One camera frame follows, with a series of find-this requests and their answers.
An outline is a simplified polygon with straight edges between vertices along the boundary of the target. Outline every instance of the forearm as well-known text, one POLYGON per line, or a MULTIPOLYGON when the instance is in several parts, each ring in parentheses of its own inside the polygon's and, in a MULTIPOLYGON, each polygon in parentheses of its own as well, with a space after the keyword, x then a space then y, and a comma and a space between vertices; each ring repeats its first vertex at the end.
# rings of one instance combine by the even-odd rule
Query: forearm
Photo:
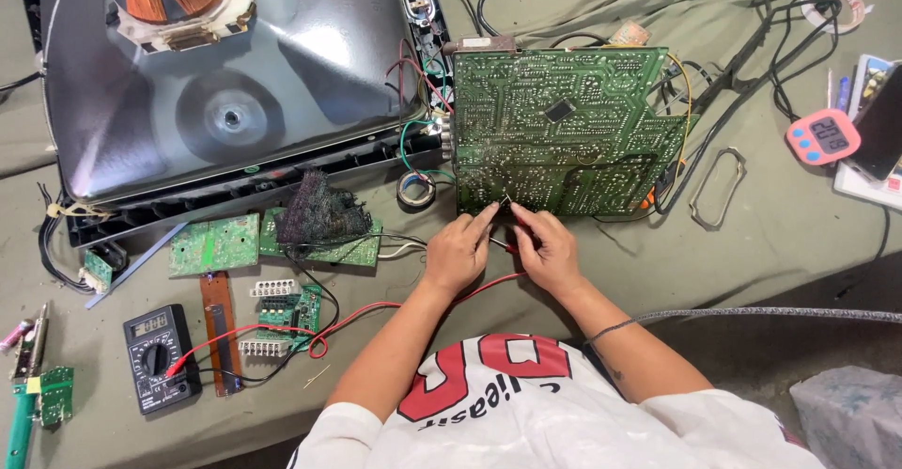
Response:
MULTIPOLYGON (((586 337, 630 319, 587 280, 558 295, 586 337)), ((713 388, 701 372, 639 324, 605 334, 592 344, 617 388, 630 402, 713 388)))
POLYGON ((452 297, 420 282, 344 372, 326 405, 352 402, 384 422, 409 391, 429 338, 452 297))

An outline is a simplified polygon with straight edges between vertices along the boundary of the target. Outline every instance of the white t-shirt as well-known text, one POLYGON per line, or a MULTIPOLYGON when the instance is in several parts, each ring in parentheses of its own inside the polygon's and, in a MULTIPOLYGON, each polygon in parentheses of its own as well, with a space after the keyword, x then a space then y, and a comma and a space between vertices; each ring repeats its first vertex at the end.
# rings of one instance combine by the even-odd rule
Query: white t-shirt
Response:
POLYGON ((629 404, 580 351, 516 335, 431 355, 384 425, 327 407, 288 463, 303 467, 824 468, 762 406, 718 390, 629 404))

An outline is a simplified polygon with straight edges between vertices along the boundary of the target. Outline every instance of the person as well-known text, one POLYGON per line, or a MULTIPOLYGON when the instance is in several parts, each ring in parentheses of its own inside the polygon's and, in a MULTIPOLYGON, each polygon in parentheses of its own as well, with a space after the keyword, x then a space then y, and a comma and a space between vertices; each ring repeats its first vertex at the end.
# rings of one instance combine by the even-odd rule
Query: person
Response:
MULTIPOLYGON (((580 273, 576 239, 554 215, 512 210, 529 278, 586 337, 630 319, 580 273)), ((542 336, 483 336, 421 362, 484 270, 497 211, 461 215, 429 241, 423 279, 344 372, 290 469, 823 469, 774 413, 715 390, 639 324, 592 343, 616 390, 582 352, 542 336)))

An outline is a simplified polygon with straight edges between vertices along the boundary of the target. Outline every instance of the digital multimeter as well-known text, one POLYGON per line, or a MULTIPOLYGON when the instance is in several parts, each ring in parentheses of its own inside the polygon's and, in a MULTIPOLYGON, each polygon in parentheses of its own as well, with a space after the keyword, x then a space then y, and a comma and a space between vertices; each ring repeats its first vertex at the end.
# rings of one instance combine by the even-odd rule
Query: digital multimeter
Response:
POLYGON ((832 163, 862 145, 849 115, 839 109, 821 109, 796 121, 786 131, 786 141, 802 162, 811 165, 832 163))
POLYGON ((123 327, 134 391, 142 415, 200 393, 200 378, 193 354, 177 374, 166 377, 166 370, 191 349, 185 310, 181 305, 166 305, 135 317, 123 327))

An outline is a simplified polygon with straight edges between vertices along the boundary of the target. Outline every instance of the small circuit board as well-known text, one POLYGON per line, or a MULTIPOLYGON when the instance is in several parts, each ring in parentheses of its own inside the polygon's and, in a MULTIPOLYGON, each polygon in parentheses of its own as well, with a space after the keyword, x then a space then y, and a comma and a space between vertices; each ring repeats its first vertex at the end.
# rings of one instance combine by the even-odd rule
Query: small circuit board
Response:
POLYGON ((686 132, 685 116, 656 116, 647 103, 667 53, 456 54, 457 210, 513 201, 557 215, 632 214, 686 132))
POLYGON ((170 277, 257 264, 260 215, 189 224, 170 244, 170 277))
MULTIPOLYGON (((302 286, 300 293, 281 297, 261 297, 260 317, 261 325, 293 326, 304 328, 312 332, 319 329, 319 302, 322 290, 319 286, 302 286)), ((257 328, 256 341, 291 341, 292 350, 298 348, 307 349, 310 340, 309 334, 289 330, 272 330, 270 328, 257 328)))
POLYGON ((113 282, 113 267, 107 264, 93 251, 85 251, 85 266, 78 271, 78 276, 97 293, 103 293, 113 282))
MULTIPOLYGON (((260 230, 260 253, 264 256, 283 256, 281 245, 276 243, 275 216, 282 213, 285 208, 270 208, 264 213, 264 225, 260 230)), ((381 233, 382 221, 373 219, 370 233, 381 233)), ((306 257, 309 261, 324 263, 341 263, 343 265, 357 265, 361 267, 374 267, 379 259, 379 237, 372 237, 341 245, 314 250, 306 257)))
POLYGON ((72 418, 75 369, 56 367, 40 374, 40 424, 56 425, 72 418))

